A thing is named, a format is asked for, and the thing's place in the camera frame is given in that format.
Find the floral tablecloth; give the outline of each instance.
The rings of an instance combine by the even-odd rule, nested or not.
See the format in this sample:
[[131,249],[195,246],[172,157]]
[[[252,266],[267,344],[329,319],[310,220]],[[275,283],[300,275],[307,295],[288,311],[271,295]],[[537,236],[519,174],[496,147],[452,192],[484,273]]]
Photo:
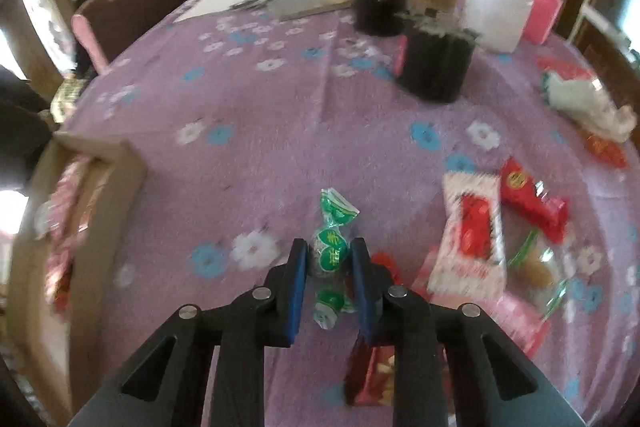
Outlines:
[[[562,257],[569,299],[535,362],[591,422],[612,423],[640,373],[640,174],[600,165],[545,107],[536,57],[581,60],[552,36],[513,55],[475,52],[461,98],[420,102],[389,72],[398,39],[354,31],[349,10],[278,23],[261,10],[174,23],[189,1],[96,78],[65,129],[130,140],[149,174],[130,214],[103,310],[104,371],[115,370],[184,303],[229,303],[321,224],[335,187],[361,211],[345,229],[412,281],[446,220],[446,169],[497,172],[514,155],[570,199]],[[503,209],[508,255],[526,223]],[[390,425],[390,408],[342,401],[356,317],[311,320],[268,349],[267,426]]]

